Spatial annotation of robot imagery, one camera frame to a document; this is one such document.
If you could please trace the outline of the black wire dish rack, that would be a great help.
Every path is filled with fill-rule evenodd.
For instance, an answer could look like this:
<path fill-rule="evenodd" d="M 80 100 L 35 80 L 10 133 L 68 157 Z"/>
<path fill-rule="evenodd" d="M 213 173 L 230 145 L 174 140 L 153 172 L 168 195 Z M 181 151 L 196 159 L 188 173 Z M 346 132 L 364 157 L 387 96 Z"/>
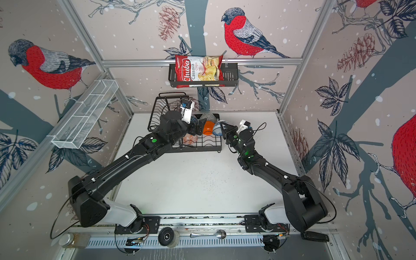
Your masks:
<path fill-rule="evenodd" d="M 184 92 L 162 92 L 156 97 L 148 123 L 148 131 L 153 132 L 161 124 L 161 117 L 168 111 L 182 112 L 185 108 L 194 108 L 191 112 L 190 127 L 187 134 L 178 140 L 171 153 L 180 152 L 218 152 L 222 150 L 221 137 L 209 133 L 203 133 L 203 124 L 208 123 L 207 118 L 201 118 L 202 105 Z"/>

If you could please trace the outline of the red orange patterned bowl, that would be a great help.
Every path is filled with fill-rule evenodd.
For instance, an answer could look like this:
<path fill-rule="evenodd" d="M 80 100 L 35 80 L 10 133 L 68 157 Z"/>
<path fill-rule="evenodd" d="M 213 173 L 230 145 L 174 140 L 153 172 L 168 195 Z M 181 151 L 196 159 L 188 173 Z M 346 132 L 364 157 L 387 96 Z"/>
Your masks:
<path fill-rule="evenodd" d="M 191 135 L 191 134 L 187 134 L 183 137 L 183 144 L 184 145 L 196 145 L 198 141 L 198 136 L 197 135 Z"/>

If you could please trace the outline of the blue floral white bowl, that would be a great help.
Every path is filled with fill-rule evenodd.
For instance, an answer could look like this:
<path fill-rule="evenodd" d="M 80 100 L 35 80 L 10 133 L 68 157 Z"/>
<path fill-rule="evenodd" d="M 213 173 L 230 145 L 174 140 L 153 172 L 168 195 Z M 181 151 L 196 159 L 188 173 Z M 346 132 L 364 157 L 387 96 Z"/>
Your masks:
<path fill-rule="evenodd" d="M 215 123 L 213 130 L 212 130 L 212 134 L 218 137 L 221 137 L 222 134 L 222 126 L 226 124 L 226 122 L 217 122 Z"/>

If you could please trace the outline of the orange plastic bowl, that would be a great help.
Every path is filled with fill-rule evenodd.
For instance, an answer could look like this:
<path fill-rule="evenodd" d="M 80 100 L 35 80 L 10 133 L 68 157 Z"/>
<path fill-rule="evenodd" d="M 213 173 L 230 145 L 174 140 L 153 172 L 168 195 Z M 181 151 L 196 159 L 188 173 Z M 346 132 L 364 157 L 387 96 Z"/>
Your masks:
<path fill-rule="evenodd" d="M 215 123 L 212 121 L 206 121 L 204 128 L 203 128 L 203 134 L 204 135 L 213 135 L 213 128 L 215 126 Z"/>

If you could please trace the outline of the green patterned bowl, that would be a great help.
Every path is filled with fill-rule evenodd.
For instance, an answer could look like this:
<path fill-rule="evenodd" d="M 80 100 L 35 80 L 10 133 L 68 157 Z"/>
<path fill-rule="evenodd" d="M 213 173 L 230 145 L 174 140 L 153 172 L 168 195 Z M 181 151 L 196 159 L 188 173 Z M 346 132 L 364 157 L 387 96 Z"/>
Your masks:
<path fill-rule="evenodd" d="M 207 121 L 211 121 L 213 123 L 217 122 L 217 118 L 214 116 L 213 113 L 204 113 L 200 116 L 199 118 L 200 120 L 204 120 L 206 119 Z"/>

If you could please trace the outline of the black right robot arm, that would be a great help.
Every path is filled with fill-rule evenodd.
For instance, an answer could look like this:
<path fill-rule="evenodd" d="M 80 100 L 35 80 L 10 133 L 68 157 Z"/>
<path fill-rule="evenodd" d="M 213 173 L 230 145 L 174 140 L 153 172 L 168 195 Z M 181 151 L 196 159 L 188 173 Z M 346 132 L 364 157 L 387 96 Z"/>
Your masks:
<path fill-rule="evenodd" d="M 255 150 L 252 129 L 238 131 L 237 126 L 221 123 L 221 131 L 226 144 L 238 153 L 241 168 L 281 193 L 286 217 L 297 231 L 304 232 L 327 216 L 328 210 L 312 180 L 306 175 L 289 174 L 269 163 Z"/>

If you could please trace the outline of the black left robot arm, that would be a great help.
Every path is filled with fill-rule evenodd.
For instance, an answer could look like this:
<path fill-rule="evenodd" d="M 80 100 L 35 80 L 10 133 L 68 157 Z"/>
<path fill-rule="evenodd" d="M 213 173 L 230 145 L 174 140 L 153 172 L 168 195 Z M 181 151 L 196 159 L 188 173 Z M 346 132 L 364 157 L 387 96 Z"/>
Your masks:
<path fill-rule="evenodd" d="M 106 195 L 136 170 L 172 150 L 187 134 L 201 135 L 206 120 L 191 122 L 190 116 L 170 110 L 160 117 L 160 124 L 111 164 L 84 178 L 68 182 L 69 202 L 83 228 L 105 223 L 129 228 L 132 233 L 142 229 L 144 217 L 133 204 L 109 201 Z"/>

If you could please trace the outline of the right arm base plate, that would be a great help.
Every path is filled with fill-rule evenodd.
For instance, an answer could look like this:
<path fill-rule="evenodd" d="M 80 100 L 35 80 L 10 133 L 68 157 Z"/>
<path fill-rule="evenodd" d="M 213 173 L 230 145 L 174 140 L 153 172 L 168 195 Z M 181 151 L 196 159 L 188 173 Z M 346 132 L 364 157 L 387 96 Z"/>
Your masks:
<path fill-rule="evenodd" d="M 244 215 L 242 224 L 245 227 L 246 233 L 260 233 L 260 232 L 282 232 L 286 233 L 289 231 L 289 224 L 277 223 L 277 224 L 264 224 L 260 220 L 259 215 L 247 214 Z"/>

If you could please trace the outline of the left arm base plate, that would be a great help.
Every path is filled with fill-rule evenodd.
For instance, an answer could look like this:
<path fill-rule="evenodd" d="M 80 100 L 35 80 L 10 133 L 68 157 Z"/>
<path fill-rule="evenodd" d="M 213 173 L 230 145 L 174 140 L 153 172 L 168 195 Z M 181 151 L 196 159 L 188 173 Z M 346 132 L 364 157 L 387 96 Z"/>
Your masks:
<path fill-rule="evenodd" d="M 117 225 L 114 233 L 116 235 L 157 234 L 160 220 L 160 216 L 142 216 L 127 227 Z"/>

